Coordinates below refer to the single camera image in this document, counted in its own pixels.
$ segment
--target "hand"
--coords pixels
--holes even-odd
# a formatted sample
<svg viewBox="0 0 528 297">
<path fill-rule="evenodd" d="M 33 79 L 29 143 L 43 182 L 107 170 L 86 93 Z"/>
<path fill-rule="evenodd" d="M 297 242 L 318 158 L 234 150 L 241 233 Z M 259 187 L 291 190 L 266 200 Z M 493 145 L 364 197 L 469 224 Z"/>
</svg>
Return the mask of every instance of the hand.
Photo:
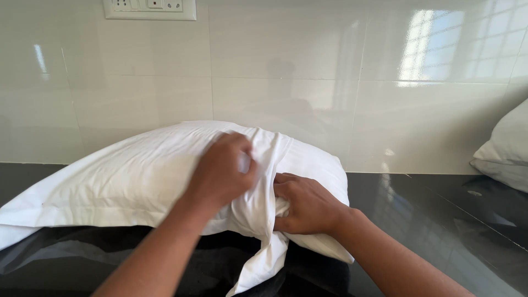
<svg viewBox="0 0 528 297">
<path fill-rule="evenodd" d="M 290 202 L 288 216 L 275 218 L 276 231 L 331 235 L 350 210 L 313 179 L 277 173 L 273 188 L 275 196 Z"/>
<path fill-rule="evenodd" d="M 244 135 L 223 133 L 202 155 L 183 196 L 218 211 L 244 194 L 254 184 L 257 163 L 251 159 L 248 172 L 242 173 L 239 157 L 242 153 L 251 157 L 252 148 Z"/>
</svg>

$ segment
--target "white pillowcase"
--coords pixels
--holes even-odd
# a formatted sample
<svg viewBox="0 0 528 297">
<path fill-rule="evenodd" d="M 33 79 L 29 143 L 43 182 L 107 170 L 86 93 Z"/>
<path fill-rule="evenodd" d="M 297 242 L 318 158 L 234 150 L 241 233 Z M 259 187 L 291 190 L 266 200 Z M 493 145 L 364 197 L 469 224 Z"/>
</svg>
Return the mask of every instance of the white pillowcase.
<svg viewBox="0 0 528 297">
<path fill-rule="evenodd" d="M 0 208 L 0 249 L 45 226 L 157 226 L 185 190 L 195 163 L 219 131 L 236 131 L 253 144 L 259 164 L 255 187 L 223 207 L 202 235 L 226 230 L 261 240 L 228 296 L 274 276 L 284 265 L 289 239 L 352 263 L 333 238 L 273 231 L 289 204 L 275 198 L 276 172 L 317 180 L 348 205 L 339 159 L 280 133 L 217 121 L 183 122 L 143 133 L 86 156 L 31 186 Z"/>
<path fill-rule="evenodd" d="M 528 193 L 528 100 L 505 115 L 470 162 L 483 174 Z"/>
</svg>

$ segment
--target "outlet cover plate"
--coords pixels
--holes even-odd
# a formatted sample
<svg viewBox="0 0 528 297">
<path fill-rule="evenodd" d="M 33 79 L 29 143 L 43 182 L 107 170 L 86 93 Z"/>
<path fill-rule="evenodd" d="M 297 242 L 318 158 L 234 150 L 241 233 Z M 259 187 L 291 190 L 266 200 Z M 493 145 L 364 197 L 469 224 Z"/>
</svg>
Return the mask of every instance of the outlet cover plate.
<svg viewBox="0 0 528 297">
<path fill-rule="evenodd" d="M 105 8 L 106 19 L 109 20 L 164 20 L 164 21 L 196 21 L 196 0 L 180 0 L 182 11 L 165 11 L 165 9 L 148 9 L 147 0 L 127 0 L 137 1 L 139 5 L 128 5 L 129 8 L 124 10 L 120 8 L 115 10 L 114 2 L 117 0 L 102 0 Z M 179 1 L 165 1 L 163 7 L 167 4 Z"/>
</svg>

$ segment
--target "pillowcase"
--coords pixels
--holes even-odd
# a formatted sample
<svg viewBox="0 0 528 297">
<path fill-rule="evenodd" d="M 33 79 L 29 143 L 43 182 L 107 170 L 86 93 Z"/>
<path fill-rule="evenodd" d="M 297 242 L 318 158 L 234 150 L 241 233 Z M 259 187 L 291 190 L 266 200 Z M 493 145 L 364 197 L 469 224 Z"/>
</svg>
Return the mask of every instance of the pillowcase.
<svg viewBox="0 0 528 297">
<path fill-rule="evenodd" d="M 528 100 L 505 115 L 470 164 L 483 174 L 528 193 Z"/>
<path fill-rule="evenodd" d="M 44 226 L 157 226 L 185 190 L 196 162 L 217 134 L 236 131 L 253 144 L 256 185 L 223 207 L 202 235 L 226 230 L 261 240 L 227 296 L 274 276 L 284 265 L 289 239 L 302 247 L 352 263 L 333 238 L 273 231 L 289 205 L 276 198 L 276 172 L 315 179 L 348 205 L 339 159 L 280 133 L 217 121 L 183 122 L 143 133 L 88 155 L 31 186 L 0 208 L 0 248 Z"/>
</svg>

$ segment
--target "wrinkled fabric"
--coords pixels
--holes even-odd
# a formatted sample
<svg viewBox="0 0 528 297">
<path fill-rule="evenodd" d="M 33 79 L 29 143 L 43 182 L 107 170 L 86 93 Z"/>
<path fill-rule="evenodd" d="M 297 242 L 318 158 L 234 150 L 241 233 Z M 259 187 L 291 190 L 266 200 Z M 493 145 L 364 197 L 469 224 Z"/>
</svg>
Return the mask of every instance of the wrinkled fabric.
<svg viewBox="0 0 528 297">
<path fill-rule="evenodd" d="M 261 241 L 228 293 L 244 292 L 283 267 L 289 240 L 349 263 L 351 255 L 326 235 L 273 231 L 288 209 L 276 199 L 276 172 L 319 181 L 348 205 L 346 174 L 336 157 L 280 133 L 216 121 L 183 122 L 121 141 L 67 166 L 0 208 L 0 248 L 45 226 L 157 226 L 186 188 L 200 155 L 219 132 L 236 131 L 253 144 L 256 185 L 222 208 L 203 235 L 235 231 Z"/>
</svg>

